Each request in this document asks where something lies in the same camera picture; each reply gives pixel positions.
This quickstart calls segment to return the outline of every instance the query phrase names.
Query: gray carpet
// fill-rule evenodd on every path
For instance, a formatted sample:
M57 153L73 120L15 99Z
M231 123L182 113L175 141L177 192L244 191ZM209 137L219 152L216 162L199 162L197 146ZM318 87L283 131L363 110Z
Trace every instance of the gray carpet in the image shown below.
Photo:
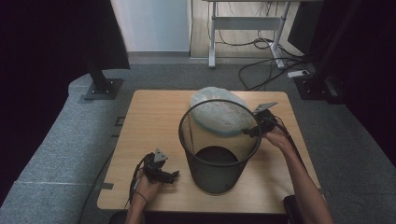
M202 63L131 67L105 71L106 77L124 80L114 101L81 100L92 83L88 75L70 84L64 109L1 207L0 223L77 223L92 183L117 144L121 126L116 121L126 115L134 91L244 89L238 79L240 64L218 64L216 69ZM268 72L268 65L258 65L243 76L254 86ZM302 101L286 75L266 90L289 96L336 223L396 223L396 169L347 108ZM114 213L96 206L105 174L106 168L82 223L107 223Z

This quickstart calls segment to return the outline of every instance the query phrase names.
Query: wooden table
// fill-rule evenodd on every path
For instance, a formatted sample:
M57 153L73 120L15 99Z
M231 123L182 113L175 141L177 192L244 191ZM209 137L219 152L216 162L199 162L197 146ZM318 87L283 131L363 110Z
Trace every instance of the wooden table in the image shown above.
M283 199L293 194L288 168L282 153L265 139L248 161L236 185L221 195L210 195L192 180L186 155L178 138L178 124L189 109L195 91L136 91L124 121L120 139L101 189L98 206L123 209L128 199L134 168L151 151L159 148L169 157L163 170L180 171L173 185L163 185L156 198L146 207L149 211L263 213L284 214ZM289 98L284 92L234 91L250 110L263 103L278 102L271 107L281 117L301 153L308 173L319 188L318 178L307 153L294 117Z
M204 0L212 2L212 17L210 27L210 45L209 45L209 67L216 66L215 52L215 30L273 30L275 31L274 42L269 43L270 50L276 59L276 65L279 69L286 66L281 60L280 50L278 48L279 39L282 35L283 26L288 16L290 2L317 2L322 0ZM216 6L219 2L284 2L285 7L280 17L218 17L216 16Z

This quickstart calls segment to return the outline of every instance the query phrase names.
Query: human arm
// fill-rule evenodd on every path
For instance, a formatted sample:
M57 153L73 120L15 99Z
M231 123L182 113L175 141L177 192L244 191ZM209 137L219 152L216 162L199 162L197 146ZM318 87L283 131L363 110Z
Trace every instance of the human arm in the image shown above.
M128 215L125 224L140 224L143 216L143 210L146 203L149 203L156 195L161 183L151 183L149 179L140 171L138 174L139 182L133 194L131 205L128 209Z
M277 127L263 136L278 147L285 157L304 223L334 223L329 207L300 162L287 136Z

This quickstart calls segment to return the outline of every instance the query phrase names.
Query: white desk frame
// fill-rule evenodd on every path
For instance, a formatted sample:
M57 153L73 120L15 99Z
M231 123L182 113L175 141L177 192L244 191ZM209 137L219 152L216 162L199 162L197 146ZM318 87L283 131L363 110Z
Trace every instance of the white desk frame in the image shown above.
M216 16L216 6L218 2L232 2L232 1L211 1L212 2L212 27L210 30L211 40L209 45L209 67L216 67L216 54L215 54L215 30L274 30L275 39L273 43L270 43L270 49L276 59L276 64L279 69L284 69L285 64L283 64L280 58L280 51L278 48L279 39L282 35L283 26L285 25L286 17L289 12L290 2L285 2L285 8L283 14L280 18L278 17L264 17L264 18L254 18L254 17L217 17Z

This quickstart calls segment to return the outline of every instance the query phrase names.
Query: black mesh trash can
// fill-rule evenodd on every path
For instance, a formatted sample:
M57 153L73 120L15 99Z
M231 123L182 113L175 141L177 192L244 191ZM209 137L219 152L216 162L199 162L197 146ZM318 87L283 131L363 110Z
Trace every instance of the black mesh trash can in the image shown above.
M236 184L262 140L242 130L258 125L250 110L228 100L203 101L186 112L178 135L200 189L219 194Z

